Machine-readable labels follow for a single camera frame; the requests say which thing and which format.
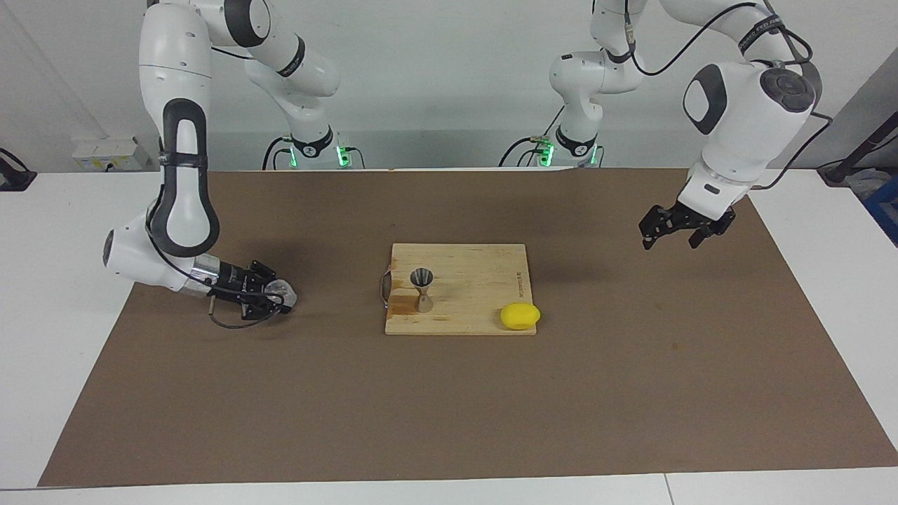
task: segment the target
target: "white wall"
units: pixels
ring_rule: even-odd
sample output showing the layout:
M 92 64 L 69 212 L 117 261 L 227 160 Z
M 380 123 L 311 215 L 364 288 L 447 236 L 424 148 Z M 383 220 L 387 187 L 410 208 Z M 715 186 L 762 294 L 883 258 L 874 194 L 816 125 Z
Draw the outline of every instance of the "white wall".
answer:
M 839 112 L 826 133 L 798 160 L 801 166 L 818 166 L 839 160 L 867 140 L 898 111 L 898 50 Z M 891 144 L 861 161 L 858 167 L 898 168 L 898 143 Z
M 103 129 L 137 135 L 153 148 L 136 73 L 144 0 L 0 1 Z M 278 6 L 310 47 L 342 69 L 343 86 L 328 99 L 331 121 L 364 148 L 372 166 L 495 165 L 513 140 L 542 133 L 560 106 L 548 83 L 552 59 L 594 48 L 589 0 L 279 0 Z M 814 45 L 826 113 L 838 112 L 898 45 L 898 9 L 890 0 L 776 6 Z M 9 40 L 10 21 L 0 19 L 0 143 L 35 170 L 74 170 L 68 137 L 84 129 Z M 658 67 L 695 30 L 650 3 L 638 26 L 641 53 Z M 710 33 L 668 73 L 634 93 L 604 98 L 606 165 L 690 164 L 702 139 L 682 115 L 682 90 L 708 61 L 735 58 L 734 44 Z M 283 118 L 246 81 L 240 62 L 215 55 L 214 69 L 211 162 L 219 170 L 254 168 L 267 140 L 285 129 Z

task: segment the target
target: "brown paper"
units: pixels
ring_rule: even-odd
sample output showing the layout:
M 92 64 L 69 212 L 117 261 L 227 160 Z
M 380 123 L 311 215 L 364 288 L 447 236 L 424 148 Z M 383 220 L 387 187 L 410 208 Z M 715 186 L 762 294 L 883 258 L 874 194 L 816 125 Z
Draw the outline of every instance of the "brown paper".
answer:
M 206 300 L 135 286 L 40 484 L 898 465 L 748 200 L 697 251 L 642 249 L 683 179 L 213 173 L 213 253 L 265 262 L 298 307 L 228 332 Z M 394 243 L 526 244 L 539 335 L 385 336 Z

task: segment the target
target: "metal jigger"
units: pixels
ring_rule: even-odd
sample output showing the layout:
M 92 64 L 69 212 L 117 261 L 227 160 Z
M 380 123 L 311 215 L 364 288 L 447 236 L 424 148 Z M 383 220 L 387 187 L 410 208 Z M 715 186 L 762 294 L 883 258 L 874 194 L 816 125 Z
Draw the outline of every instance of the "metal jigger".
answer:
M 418 303 L 416 308 L 421 314 L 434 310 L 434 301 L 427 295 L 427 290 L 434 282 L 434 272 L 428 269 L 417 269 L 411 272 L 411 284 L 418 290 Z

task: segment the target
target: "gray crumpled object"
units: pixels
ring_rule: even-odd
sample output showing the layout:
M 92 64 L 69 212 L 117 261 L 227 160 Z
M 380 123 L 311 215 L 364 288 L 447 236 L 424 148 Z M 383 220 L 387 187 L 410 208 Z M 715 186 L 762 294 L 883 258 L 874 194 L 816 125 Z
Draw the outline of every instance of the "gray crumpled object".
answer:
M 880 172 L 875 168 L 867 168 L 858 173 L 849 175 L 845 178 L 845 182 L 854 191 L 861 201 L 864 201 L 882 188 L 892 176 L 885 172 Z

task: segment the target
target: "black cable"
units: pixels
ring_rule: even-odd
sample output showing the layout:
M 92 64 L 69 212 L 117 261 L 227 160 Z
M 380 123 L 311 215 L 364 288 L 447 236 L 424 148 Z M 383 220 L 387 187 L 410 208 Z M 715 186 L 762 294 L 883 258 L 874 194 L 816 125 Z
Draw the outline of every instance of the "black cable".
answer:
M 605 161 L 605 146 L 598 146 L 596 149 L 602 149 L 602 157 L 599 159 L 598 168 L 602 168 L 602 163 Z
M 6 155 L 7 158 L 9 158 L 9 159 L 13 160 L 14 162 L 16 162 L 16 163 L 17 163 L 17 164 L 18 164 L 18 165 L 19 165 L 25 172 L 30 172 L 30 171 L 31 171 L 31 169 L 29 169 L 27 166 L 25 166 L 25 164 L 22 163 L 22 160 L 20 160 L 20 159 L 19 159 L 16 155 L 14 155 L 13 153 L 10 153 L 9 151 L 7 151 L 6 149 L 3 149 L 2 147 L 0 147 L 0 153 L 3 153 L 4 155 Z
M 213 50 L 213 51 L 216 51 L 216 52 L 220 52 L 220 53 L 222 53 L 222 54 L 226 54 L 227 56 L 230 56 L 230 57 L 233 57 L 233 58 L 238 58 L 238 59 L 256 59 L 256 58 L 253 58 L 253 57 L 250 57 L 250 56 L 243 56 L 243 55 L 239 55 L 239 54 L 234 54 L 234 53 L 225 51 L 224 49 L 212 48 L 212 50 Z
M 741 9 L 743 7 L 757 8 L 758 5 L 755 2 L 742 2 L 740 4 L 730 5 L 729 7 L 727 7 L 720 13 L 718 13 L 718 15 L 711 18 L 710 21 L 706 22 L 705 25 L 701 27 L 701 30 L 699 30 L 695 35 L 693 35 L 692 38 L 689 40 L 689 42 L 687 42 L 686 45 L 683 46 L 682 49 L 680 49 L 680 52 L 678 52 L 676 54 L 676 56 L 674 56 L 673 59 L 667 63 L 667 65 L 663 66 L 661 68 L 661 70 L 658 70 L 656 72 L 649 72 L 646 69 L 642 68 L 642 66 L 639 64 L 639 62 L 636 59 L 636 41 L 634 41 L 629 47 L 629 57 L 633 59 L 633 64 L 636 66 L 636 69 L 639 72 L 641 72 L 642 74 L 648 75 L 649 77 L 654 77 L 655 75 L 660 75 L 663 72 L 665 72 L 668 68 L 670 68 L 674 63 L 676 63 L 676 61 L 679 60 L 682 57 L 682 55 L 686 53 L 686 51 L 689 49 L 689 47 L 692 44 L 694 44 L 695 41 L 699 39 L 701 34 L 704 33 L 705 31 L 707 31 L 711 27 L 712 24 L 717 22 L 720 18 L 724 17 L 725 15 L 733 12 L 734 10 Z M 624 0 L 624 15 L 627 19 L 629 19 L 629 0 Z
M 520 146 L 521 144 L 526 144 L 527 142 L 533 142 L 533 141 L 531 140 L 530 137 L 524 137 L 524 138 L 514 142 L 514 144 L 512 144 L 511 147 L 509 147 L 508 150 L 506 151 L 506 153 L 502 156 L 502 160 L 499 161 L 498 166 L 501 167 L 503 164 L 505 164 L 505 160 L 508 159 L 508 157 L 511 155 L 512 151 L 514 151 L 516 147 Z
M 265 157 L 262 158 L 262 171 L 268 170 L 271 152 L 274 151 L 275 147 L 281 142 L 288 142 L 287 137 L 278 137 L 271 141 L 268 150 L 265 151 Z
M 770 0 L 764 0 L 764 5 L 767 5 L 767 10 L 770 11 L 771 14 L 775 16 L 778 15 L 776 10 L 773 8 L 773 4 L 770 3 Z M 795 47 L 795 42 L 790 39 L 786 33 L 783 33 L 782 31 L 780 31 L 780 33 L 782 34 L 783 39 L 786 41 L 786 45 L 788 46 L 788 50 L 792 53 L 792 56 L 795 57 L 795 59 L 798 59 L 798 49 L 796 49 Z
M 362 170 L 367 170 L 367 165 L 365 165 L 365 154 L 362 153 L 362 150 L 358 147 L 347 147 L 347 151 L 355 151 L 358 153 L 358 157 L 362 159 Z
M 271 166 L 275 169 L 275 172 L 277 171 L 277 155 L 282 155 L 284 153 L 291 156 L 293 155 L 290 149 L 280 149 L 275 153 L 275 157 L 271 158 Z
M 784 65 L 803 65 L 805 63 L 809 63 L 811 61 L 811 58 L 814 57 L 814 48 L 811 47 L 811 44 L 808 44 L 807 40 L 802 39 L 801 37 L 798 36 L 798 34 L 796 34 L 794 31 L 786 28 L 785 26 L 782 28 L 782 32 L 784 34 L 786 34 L 787 40 L 792 39 L 795 42 L 798 42 L 799 44 L 801 44 L 802 47 L 805 48 L 805 51 L 807 53 L 806 56 L 804 56 L 802 58 L 796 57 L 792 61 L 787 61 L 786 63 L 784 63 Z
M 524 151 L 524 153 L 521 155 L 521 159 L 517 160 L 517 165 L 516 165 L 516 166 L 521 166 L 521 163 L 524 162 L 524 157 L 525 157 L 525 156 L 530 155 L 530 159 L 531 159 L 531 161 L 532 161 L 532 160 L 533 160 L 533 155 L 538 155 L 540 152 L 541 152 L 540 149 L 534 149 L 534 150 L 531 150 L 531 151 Z
M 872 155 L 873 153 L 875 153 L 876 151 L 878 151 L 878 150 L 880 150 L 880 149 L 885 149 L 885 148 L 888 147 L 890 144 L 892 144 L 895 140 L 898 140 L 898 135 L 895 135 L 894 137 L 892 137 L 892 138 L 886 140 L 885 142 L 883 142 L 883 143 L 879 144 L 878 146 L 874 147 L 873 149 L 870 149 L 870 152 L 867 153 L 867 154 L 865 155 L 865 157 L 867 157 L 867 156 L 869 156 L 869 155 Z M 814 170 L 822 170 L 822 169 L 824 169 L 824 168 L 826 168 L 826 167 L 828 167 L 828 166 L 832 166 L 832 165 L 834 165 L 834 164 L 840 164 L 840 163 L 844 162 L 844 161 L 847 160 L 847 159 L 848 159 L 848 158 L 842 158 L 841 160 L 832 160 L 832 161 L 826 162 L 826 163 L 824 163 L 824 164 L 822 164 L 822 165 L 820 165 L 820 166 L 818 166 L 818 167 L 815 167 Z
M 799 156 L 801 156 L 802 153 L 805 152 L 805 149 L 807 149 L 807 147 L 810 146 L 811 143 L 813 143 L 818 137 L 820 137 L 824 133 L 824 131 L 826 131 L 826 129 L 828 129 L 832 124 L 832 118 L 825 114 L 818 114 L 817 112 L 811 112 L 811 115 L 816 118 L 826 120 L 826 124 L 823 125 L 822 128 L 818 129 L 817 133 L 814 133 L 809 139 L 807 139 L 807 141 L 795 152 L 795 155 L 793 155 L 792 159 L 790 159 L 788 161 L 788 163 L 786 164 L 786 166 L 783 167 L 782 172 L 779 173 L 779 175 L 777 176 L 776 179 L 773 180 L 773 182 L 771 182 L 770 184 L 768 184 L 766 186 L 752 186 L 752 190 L 766 191 L 766 190 L 773 188 L 777 184 L 779 184 L 779 182 L 782 181 L 783 176 L 786 175 L 786 172 L 788 172 L 792 168 L 792 164 L 798 159 Z
M 547 135 L 549 135 L 549 132 L 552 130 L 552 127 L 555 126 L 556 121 L 558 121 L 559 118 L 561 117 L 561 112 L 564 112 L 564 107 L 565 107 L 564 105 L 561 106 L 561 108 L 559 109 L 559 113 L 555 114 L 555 118 L 552 120 L 551 123 L 549 123 L 549 127 L 546 128 L 546 131 L 542 132 L 543 137 L 546 137 Z M 533 154 L 531 154 L 530 159 L 527 160 L 527 166 L 530 166 L 531 163 L 533 163 Z
M 892 137 L 892 138 L 886 140 L 885 142 L 883 142 L 883 143 L 880 144 L 879 146 L 876 146 L 876 147 L 874 147 L 873 149 L 870 149 L 870 153 L 875 153 L 876 151 L 878 151 L 878 150 L 880 150 L 880 149 L 884 149 L 884 148 L 888 147 L 888 145 L 889 145 L 889 144 L 892 144 L 896 139 L 898 139 L 898 135 L 895 135 L 894 137 Z
M 218 321 L 218 319 L 216 319 L 215 310 L 216 310 L 216 296 L 215 296 L 215 295 L 212 295 L 212 299 L 209 301 L 209 312 L 208 312 L 208 314 L 209 314 L 209 319 L 210 319 L 213 323 L 215 323 L 216 326 L 218 326 L 219 328 L 225 328 L 226 330 L 245 330 L 245 329 L 247 329 L 247 328 L 252 328 L 253 326 L 258 326 L 258 325 L 260 325 L 260 324 L 262 324 L 262 323 L 265 323 L 267 320 L 269 320 L 269 319 L 271 319 L 272 317 L 274 317 L 274 316 L 280 314 L 280 307 L 278 307 L 278 308 L 276 308 L 274 311 L 272 311 L 271 313 L 265 315 L 264 317 L 262 317 L 262 318 L 259 319 L 258 321 L 253 321 L 252 323 L 247 323 L 247 324 L 226 324 L 226 323 L 222 323 L 221 321 Z

